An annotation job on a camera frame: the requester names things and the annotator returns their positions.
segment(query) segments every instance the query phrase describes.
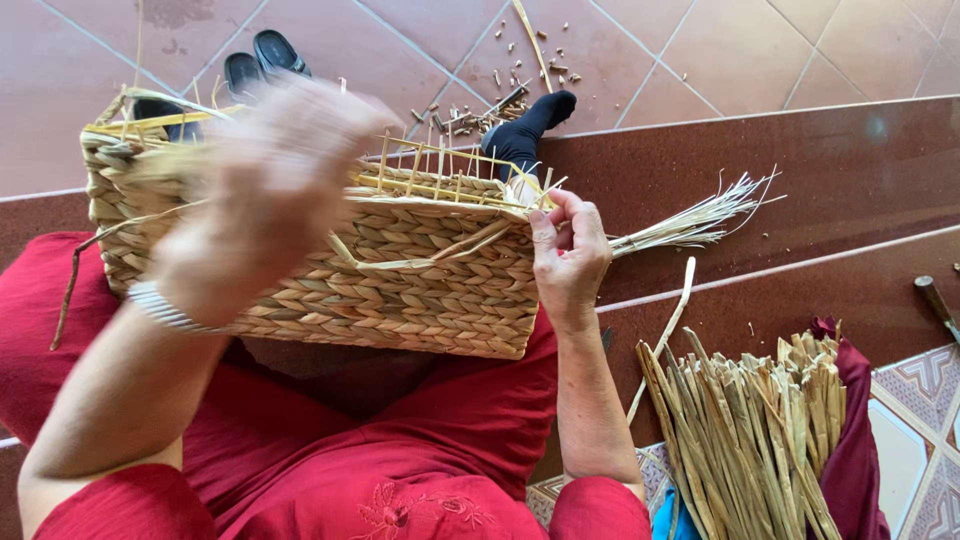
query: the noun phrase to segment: black slipper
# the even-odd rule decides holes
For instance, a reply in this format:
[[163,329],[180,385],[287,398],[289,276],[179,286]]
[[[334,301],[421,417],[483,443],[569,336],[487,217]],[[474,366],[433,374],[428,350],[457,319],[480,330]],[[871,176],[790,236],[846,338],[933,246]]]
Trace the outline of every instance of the black slipper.
[[227,78],[227,90],[233,100],[240,103],[250,102],[267,83],[260,62],[247,53],[233,53],[224,60],[224,76]]
[[253,53],[267,73],[288,70],[311,77],[310,68],[287,38],[276,30],[264,30],[253,38]]

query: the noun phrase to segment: woman's left hand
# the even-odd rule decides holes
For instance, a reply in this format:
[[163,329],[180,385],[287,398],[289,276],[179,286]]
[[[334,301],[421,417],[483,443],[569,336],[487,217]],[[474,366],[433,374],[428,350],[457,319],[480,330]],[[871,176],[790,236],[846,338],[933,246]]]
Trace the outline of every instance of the woman's left hand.
[[154,249],[159,292],[201,324],[232,320],[322,242],[361,144],[394,123],[379,101],[286,77],[210,138],[206,203]]

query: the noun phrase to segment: woman's hand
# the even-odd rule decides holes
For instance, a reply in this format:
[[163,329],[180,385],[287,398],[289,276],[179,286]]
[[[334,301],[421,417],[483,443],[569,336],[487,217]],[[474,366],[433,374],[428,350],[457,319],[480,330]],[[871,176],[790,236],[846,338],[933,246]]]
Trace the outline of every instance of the woman's hand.
[[597,289],[613,251],[593,203],[560,189],[550,190],[550,200],[558,205],[550,213],[530,214],[540,301],[558,333],[592,330]]
[[322,242],[361,144],[395,122],[378,101],[286,77],[210,138],[207,202],[154,250],[160,293],[202,324],[232,320]]

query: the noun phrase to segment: yellow strip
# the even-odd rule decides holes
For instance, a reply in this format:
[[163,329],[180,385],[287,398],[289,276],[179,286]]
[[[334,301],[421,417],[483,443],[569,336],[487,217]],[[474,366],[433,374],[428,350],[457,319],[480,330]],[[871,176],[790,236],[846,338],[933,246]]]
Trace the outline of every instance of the yellow strip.
[[[232,107],[220,109],[220,112],[223,112],[224,114],[232,114],[243,108],[243,105],[234,105]],[[136,129],[137,126],[140,126],[141,129],[150,129],[161,128],[163,126],[174,126],[186,122],[200,122],[210,118],[213,118],[213,116],[207,114],[206,112],[188,112],[187,114],[169,114],[167,116],[155,116],[153,118],[131,120],[127,123],[127,125],[128,129]],[[107,124],[106,126],[94,126],[93,124],[87,124],[84,127],[84,131],[97,134],[114,135],[123,131],[123,125],[123,122]]]

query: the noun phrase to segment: foot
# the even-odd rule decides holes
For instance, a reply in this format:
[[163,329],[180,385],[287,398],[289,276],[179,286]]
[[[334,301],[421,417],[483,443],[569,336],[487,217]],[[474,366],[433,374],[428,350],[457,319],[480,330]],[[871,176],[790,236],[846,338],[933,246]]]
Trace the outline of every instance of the foot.
[[[570,117],[577,106],[577,96],[567,90],[542,96],[534,106],[513,122],[488,131],[480,142],[487,156],[509,161],[525,173],[537,176],[537,143],[546,130],[552,130]],[[509,165],[500,165],[500,181],[513,175]]]

